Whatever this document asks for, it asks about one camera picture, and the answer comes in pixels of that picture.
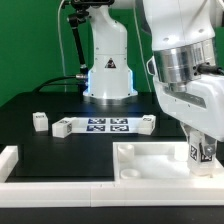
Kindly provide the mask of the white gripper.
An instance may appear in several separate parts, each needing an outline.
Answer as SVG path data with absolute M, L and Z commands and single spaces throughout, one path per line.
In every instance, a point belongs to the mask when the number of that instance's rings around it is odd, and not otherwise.
M 186 139 L 192 128 L 206 134 L 202 136 L 200 153 L 202 162 L 212 162 L 217 140 L 224 142 L 224 77 L 202 75 L 186 85 L 185 92 L 172 92 L 158 79 L 154 57 L 147 62 L 147 71 L 153 83 L 159 105 L 164 113 L 179 120 Z

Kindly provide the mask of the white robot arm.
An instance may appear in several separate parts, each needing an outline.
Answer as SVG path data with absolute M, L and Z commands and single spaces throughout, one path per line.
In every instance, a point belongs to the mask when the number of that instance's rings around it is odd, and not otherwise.
M 143 28 L 152 36 L 153 83 L 161 109 L 181 122 L 189 157 L 211 163 L 224 141 L 224 70 L 217 66 L 214 28 L 215 0 L 62 0 L 75 13 L 68 22 L 75 38 L 78 25 L 89 21 L 94 40 L 94 64 L 88 68 L 84 97 L 107 104 L 137 95 L 128 70 L 127 31 L 108 9 L 139 8 Z

